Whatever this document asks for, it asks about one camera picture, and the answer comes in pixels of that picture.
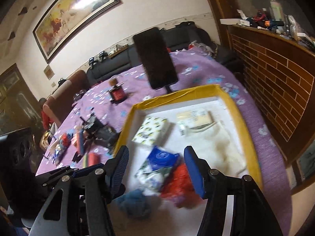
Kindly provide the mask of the blue floral tissue pack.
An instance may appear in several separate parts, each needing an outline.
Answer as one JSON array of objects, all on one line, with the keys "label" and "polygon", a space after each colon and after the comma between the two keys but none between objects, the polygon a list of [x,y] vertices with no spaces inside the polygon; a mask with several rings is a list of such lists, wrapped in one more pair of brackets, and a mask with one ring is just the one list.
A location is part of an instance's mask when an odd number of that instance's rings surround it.
[{"label": "blue floral tissue pack", "polygon": [[180,161],[179,153],[171,153],[154,146],[134,177],[144,188],[156,193],[161,192]]}]

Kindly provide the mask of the blue knitted cloth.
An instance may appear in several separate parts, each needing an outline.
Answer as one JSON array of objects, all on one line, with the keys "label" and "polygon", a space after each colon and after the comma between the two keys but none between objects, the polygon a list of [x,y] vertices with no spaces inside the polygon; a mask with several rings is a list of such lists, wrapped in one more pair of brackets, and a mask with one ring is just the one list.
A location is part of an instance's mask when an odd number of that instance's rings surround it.
[{"label": "blue knitted cloth", "polygon": [[118,209],[131,219],[145,219],[151,215],[152,209],[143,190],[127,192],[114,200]]}]

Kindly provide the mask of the black leather sofa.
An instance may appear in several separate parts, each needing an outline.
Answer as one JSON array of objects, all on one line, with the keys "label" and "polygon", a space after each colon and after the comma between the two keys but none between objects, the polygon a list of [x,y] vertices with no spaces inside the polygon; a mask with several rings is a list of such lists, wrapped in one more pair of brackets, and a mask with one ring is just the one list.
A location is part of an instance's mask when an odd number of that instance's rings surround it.
[{"label": "black leather sofa", "polygon": [[[236,54],[212,41],[209,34],[193,21],[181,22],[168,30],[162,28],[160,32],[172,52],[187,49],[190,43],[200,44],[201,49],[209,54],[210,58],[223,65],[234,75],[243,73],[244,66]],[[104,51],[99,56],[91,58],[86,74],[90,85],[93,86],[140,64],[136,48],[131,44],[112,58]]]}]

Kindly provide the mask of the colourful sheets bag far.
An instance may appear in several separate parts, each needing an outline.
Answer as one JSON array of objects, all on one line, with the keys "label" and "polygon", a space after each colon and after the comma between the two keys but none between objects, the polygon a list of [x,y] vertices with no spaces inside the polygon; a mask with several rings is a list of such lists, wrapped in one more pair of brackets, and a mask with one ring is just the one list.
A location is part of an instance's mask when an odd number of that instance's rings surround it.
[{"label": "colourful sheets bag far", "polygon": [[76,152],[83,156],[85,154],[85,138],[83,134],[84,130],[81,127],[77,127],[75,129],[75,133],[73,135],[73,138],[71,139],[71,144],[75,146]]}]

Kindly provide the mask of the person in red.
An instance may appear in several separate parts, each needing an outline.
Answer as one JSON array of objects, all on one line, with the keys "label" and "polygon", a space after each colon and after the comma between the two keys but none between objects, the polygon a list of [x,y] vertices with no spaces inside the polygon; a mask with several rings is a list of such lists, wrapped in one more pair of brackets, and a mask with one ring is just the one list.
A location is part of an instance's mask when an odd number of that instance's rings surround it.
[{"label": "person in red", "polygon": [[42,124],[45,130],[49,130],[50,127],[53,125],[54,121],[44,112],[43,105],[46,103],[45,98],[40,98],[38,101],[40,108],[41,108],[41,116],[42,116]]}]

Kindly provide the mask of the green patterned tissue box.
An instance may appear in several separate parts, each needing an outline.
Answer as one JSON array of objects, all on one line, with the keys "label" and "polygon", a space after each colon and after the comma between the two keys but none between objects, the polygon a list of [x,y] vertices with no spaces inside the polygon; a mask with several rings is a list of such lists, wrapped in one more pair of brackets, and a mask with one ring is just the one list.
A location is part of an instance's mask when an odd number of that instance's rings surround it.
[{"label": "green patterned tissue box", "polygon": [[169,126],[170,122],[167,118],[147,115],[132,142],[147,147],[159,145]]}]

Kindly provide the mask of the red black small device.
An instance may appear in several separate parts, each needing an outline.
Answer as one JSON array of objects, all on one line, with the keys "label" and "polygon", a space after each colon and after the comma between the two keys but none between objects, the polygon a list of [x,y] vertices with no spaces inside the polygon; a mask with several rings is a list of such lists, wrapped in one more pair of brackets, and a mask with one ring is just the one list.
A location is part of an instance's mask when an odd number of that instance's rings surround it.
[{"label": "red black small device", "polygon": [[117,78],[109,80],[110,90],[108,91],[111,97],[111,103],[119,104],[128,98],[127,93],[123,89],[123,82],[119,82]]}]

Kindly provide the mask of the dark wooden display cabinet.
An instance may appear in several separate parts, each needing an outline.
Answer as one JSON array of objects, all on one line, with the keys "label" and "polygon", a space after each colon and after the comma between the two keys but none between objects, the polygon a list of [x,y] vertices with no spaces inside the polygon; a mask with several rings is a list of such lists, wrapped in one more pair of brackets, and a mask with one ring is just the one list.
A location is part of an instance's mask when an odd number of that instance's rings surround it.
[{"label": "dark wooden display cabinet", "polygon": [[1,134],[26,127],[42,133],[41,109],[14,64],[1,74]]}]

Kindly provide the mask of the beige tissue pack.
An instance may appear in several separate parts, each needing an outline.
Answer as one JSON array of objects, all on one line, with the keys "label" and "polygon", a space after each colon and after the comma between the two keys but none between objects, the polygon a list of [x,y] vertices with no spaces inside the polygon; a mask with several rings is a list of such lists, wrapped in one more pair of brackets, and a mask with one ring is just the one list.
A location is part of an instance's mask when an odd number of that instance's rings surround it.
[{"label": "beige tissue pack", "polygon": [[214,123],[211,113],[203,108],[179,112],[176,114],[176,118],[181,135],[204,131]]}]

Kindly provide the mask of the black phone on stand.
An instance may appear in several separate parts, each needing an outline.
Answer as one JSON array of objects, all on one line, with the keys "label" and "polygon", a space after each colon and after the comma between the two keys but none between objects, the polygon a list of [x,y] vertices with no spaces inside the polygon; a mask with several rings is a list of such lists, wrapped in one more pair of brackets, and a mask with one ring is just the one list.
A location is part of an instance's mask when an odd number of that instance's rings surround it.
[{"label": "black phone on stand", "polygon": [[154,27],[140,32],[133,36],[133,42],[151,88],[164,88],[170,94],[170,86],[178,82],[178,77],[159,29]]}]

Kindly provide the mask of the framed painting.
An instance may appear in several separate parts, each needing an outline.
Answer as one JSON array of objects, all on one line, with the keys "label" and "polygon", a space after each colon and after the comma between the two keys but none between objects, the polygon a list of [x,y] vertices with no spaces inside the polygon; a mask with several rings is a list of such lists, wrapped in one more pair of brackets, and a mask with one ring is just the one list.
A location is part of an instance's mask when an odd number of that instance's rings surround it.
[{"label": "framed painting", "polygon": [[32,31],[47,63],[86,25],[120,0],[55,0]]}]

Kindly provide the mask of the purple floral tablecloth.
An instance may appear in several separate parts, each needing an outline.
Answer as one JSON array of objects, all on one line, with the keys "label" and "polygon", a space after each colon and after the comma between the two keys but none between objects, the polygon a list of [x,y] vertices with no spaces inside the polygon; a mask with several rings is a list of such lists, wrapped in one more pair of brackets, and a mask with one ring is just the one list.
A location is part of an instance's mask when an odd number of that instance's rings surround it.
[{"label": "purple floral tablecloth", "polygon": [[[200,85],[219,85],[238,107],[252,137],[262,173],[263,192],[268,200],[284,235],[288,235],[292,221],[292,198],[283,157],[276,146],[258,107],[248,91],[223,65],[210,58],[200,48],[170,53],[179,81],[173,90]],[[92,87],[71,109],[54,136],[69,131],[80,122],[80,116],[94,111],[97,117],[121,131],[132,106],[139,102],[161,96],[165,90],[151,89],[144,68],[138,65],[118,77],[123,88],[131,96],[114,105],[109,100],[109,83],[104,81]]]}]

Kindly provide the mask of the colourful sheets bag near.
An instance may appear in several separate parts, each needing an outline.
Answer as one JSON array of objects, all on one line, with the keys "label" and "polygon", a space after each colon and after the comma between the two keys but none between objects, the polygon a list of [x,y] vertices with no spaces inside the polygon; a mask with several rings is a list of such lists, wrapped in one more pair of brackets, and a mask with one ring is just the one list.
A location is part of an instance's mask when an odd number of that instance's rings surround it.
[{"label": "colourful sheets bag near", "polygon": [[89,152],[83,157],[83,168],[101,163],[101,155],[95,152]]}]

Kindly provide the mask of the blue white plastic bag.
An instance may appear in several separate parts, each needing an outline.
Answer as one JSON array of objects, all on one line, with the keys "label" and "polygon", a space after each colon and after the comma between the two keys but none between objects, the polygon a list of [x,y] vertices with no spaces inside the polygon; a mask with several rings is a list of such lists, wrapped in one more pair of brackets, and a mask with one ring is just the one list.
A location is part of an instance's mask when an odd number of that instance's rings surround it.
[{"label": "blue white plastic bag", "polygon": [[64,137],[60,137],[53,144],[52,163],[56,166],[60,164],[64,152],[68,149],[68,141]]}]

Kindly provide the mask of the wooden brick pattern cabinet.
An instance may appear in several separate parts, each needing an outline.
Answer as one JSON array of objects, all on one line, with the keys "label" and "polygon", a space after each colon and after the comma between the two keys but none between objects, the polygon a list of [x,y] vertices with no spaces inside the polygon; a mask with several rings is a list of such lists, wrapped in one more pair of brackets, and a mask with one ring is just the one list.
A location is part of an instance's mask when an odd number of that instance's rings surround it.
[{"label": "wooden brick pattern cabinet", "polygon": [[267,30],[221,25],[245,64],[245,84],[292,164],[314,139],[314,53]]}]

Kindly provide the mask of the white towel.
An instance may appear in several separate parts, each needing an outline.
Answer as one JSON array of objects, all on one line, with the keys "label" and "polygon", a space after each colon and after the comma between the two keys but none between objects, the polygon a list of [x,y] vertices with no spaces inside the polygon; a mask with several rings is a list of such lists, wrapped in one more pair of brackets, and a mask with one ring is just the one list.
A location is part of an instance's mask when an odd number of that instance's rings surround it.
[{"label": "white towel", "polygon": [[237,177],[246,169],[244,155],[240,154],[220,122],[212,123],[206,130],[197,133],[192,146],[197,156],[204,159],[210,168],[218,169],[227,176]]}]

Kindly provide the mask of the black cylindrical can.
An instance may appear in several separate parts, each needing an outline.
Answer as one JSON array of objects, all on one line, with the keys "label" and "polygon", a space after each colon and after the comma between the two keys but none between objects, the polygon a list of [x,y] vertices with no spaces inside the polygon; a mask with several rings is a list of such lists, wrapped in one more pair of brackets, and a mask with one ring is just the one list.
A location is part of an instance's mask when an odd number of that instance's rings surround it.
[{"label": "black cylindrical can", "polygon": [[105,131],[105,125],[97,118],[95,113],[92,112],[86,119],[80,116],[80,120],[82,121],[83,135],[85,138],[106,139],[107,133]]}]

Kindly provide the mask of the yellow rimmed white box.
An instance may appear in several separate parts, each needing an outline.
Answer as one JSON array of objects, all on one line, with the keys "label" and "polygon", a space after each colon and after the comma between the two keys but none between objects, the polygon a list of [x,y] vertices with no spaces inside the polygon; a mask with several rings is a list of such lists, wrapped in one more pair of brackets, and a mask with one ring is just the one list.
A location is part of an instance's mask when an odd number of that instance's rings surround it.
[{"label": "yellow rimmed white box", "polygon": [[[181,154],[187,146],[193,147],[198,132],[181,135],[176,123],[176,114],[197,108],[209,111],[214,122],[222,124],[240,154],[244,155],[246,169],[236,178],[248,174],[258,187],[262,187],[257,153],[238,107],[218,85],[203,85],[159,96],[132,107],[117,142],[117,147],[129,148],[129,162],[123,177],[127,191],[132,191],[139,186],[134,175],[150,151],[149,147],[132,142],[145,117],[151,115],[167,118],[170,121],[171,125],[161,145],[169,152]],[[163,200],[153,209],[151,217],[144,220],[123,218],[122,212],[116,207],[110,208],[110,214],[117,235],[197,235],[206,205],[207,203],[202,201],[192,209],[176,208],[171,202]]]}]

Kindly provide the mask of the red plastic bag bundle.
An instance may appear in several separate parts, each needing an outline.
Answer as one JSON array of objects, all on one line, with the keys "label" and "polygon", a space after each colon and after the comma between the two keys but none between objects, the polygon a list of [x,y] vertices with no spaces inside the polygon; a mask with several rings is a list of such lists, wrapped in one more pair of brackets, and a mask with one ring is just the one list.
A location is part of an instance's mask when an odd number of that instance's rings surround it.
[{"label": "red plastic bag bundle", "polygon": [[160,197],[172,202],[177,208],[192,209],[202,202],[194,190],[184,163],[173,171],[170,180],[163,187]]}]

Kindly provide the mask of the black foil pouch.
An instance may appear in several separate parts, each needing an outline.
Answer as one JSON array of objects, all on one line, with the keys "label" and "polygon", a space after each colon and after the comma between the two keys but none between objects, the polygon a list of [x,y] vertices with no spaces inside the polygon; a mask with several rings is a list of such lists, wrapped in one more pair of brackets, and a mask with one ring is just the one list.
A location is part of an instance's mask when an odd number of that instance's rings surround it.
[{"label": "black foil pouch", "polygon": [[103,127],[94,134],[94,143],[98,146],[105,147],[112,154],[116,143],[119,139],[120,133],[118,133],[113,127]]}]

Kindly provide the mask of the colourful sheets bag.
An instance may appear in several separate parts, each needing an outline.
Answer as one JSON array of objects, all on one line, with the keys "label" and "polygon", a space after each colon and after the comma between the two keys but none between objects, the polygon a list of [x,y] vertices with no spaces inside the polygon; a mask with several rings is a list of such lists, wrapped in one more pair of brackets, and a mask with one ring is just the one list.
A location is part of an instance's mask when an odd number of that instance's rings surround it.
[{"label": "colourful sheets bag", "polygon": [[83,157],[83,168],[101,163],[101,155],[95,152],[89,152]]},{"label": "colourful sheets bag", "polygon": [[83,156],[85,154],[85,138],[83,134],[84,130],[81,127],[77,127],[75,129],[75,133],[73,135],[73,138],[71,139],[71,144],[75,146],[76,152]]}]

